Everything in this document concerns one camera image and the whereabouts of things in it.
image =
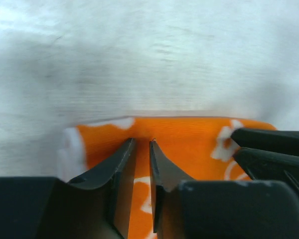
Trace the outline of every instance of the orange towel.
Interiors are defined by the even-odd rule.
[[[244,180],[248,176],[232,159],[239,146],[230,139],[240,127],[275,129],[268,123],[246,119],[125,118],[77,126],[81,152],[75,153],[89,169],[110,156],[125,139],[137,139],[129,239],[154,239],[149,141],[155,138],[165,155],[197,180]]]

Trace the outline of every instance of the orange fabric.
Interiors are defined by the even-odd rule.
[[[137,139],[129,239],[153,239],[156,236],[152,233],[150,214],[149,141],[155,138],[165,155],[197,180],[243,179],[246,175],[231,155],[228,159],[216,157],[219,150],[233,144],[230,139],[217,142],[217,138],[233,131],[234,123],[275,129],[268,123],[230,118],[135,118],[128,129],[112,124],[79,125],[77,128],[84,141],[89,168],[110,156],[125,139]]]

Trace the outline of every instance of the black object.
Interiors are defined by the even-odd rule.
[[[0,239],[127,238],[136,141],[68,183],[0,178]]]
[[[279,181],[195,181],[150,143],[158,239],[299,239],[299,199]]]
[[[286,182],[299,196],[299,132],[240,128],[234,159],[252,179]]]

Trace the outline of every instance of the folded cloth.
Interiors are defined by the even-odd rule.
[[[248,180],[233,160],[239,146],[230,139],[240,127],[275,128],[264,122],[230,118],[123,118],[78,125],[64,131],[58,176],[68,181],[114,153],[129,137],[137,139],[137,162],[129,239],[154,239],[150,204],[150,141],[197,180]]]

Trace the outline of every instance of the gray surface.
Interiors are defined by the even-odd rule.
[[[299,129],[299,0],[0,0],[0,175],[54,174],[64,127],[124,115]]]

